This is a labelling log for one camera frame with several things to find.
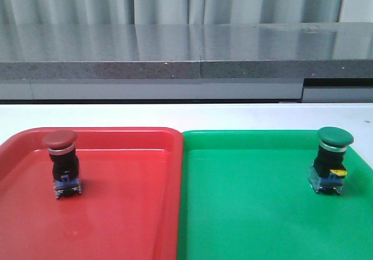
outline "white curtain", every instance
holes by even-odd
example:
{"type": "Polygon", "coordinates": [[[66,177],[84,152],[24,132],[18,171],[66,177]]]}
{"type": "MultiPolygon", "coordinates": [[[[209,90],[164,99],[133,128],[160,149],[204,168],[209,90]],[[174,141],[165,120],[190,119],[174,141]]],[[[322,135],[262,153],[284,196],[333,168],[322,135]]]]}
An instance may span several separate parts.
{"type": "MultiPolygon", "coordinates": [[[[353,20],[372,0],[0,0],[0,23],[229,24],[353,20]]],[[[372,4],[368,12],[372,19],[372,4]]]]}

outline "granite countertop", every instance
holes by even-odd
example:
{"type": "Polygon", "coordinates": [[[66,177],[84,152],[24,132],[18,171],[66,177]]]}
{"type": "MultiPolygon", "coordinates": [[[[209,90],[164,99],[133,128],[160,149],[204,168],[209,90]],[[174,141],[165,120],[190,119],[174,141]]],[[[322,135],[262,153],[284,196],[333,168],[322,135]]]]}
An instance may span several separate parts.
{"type": "Polygon", "coordinates": [[[371,78],[373,23],[0,25],[0,80],[371,78]]]}

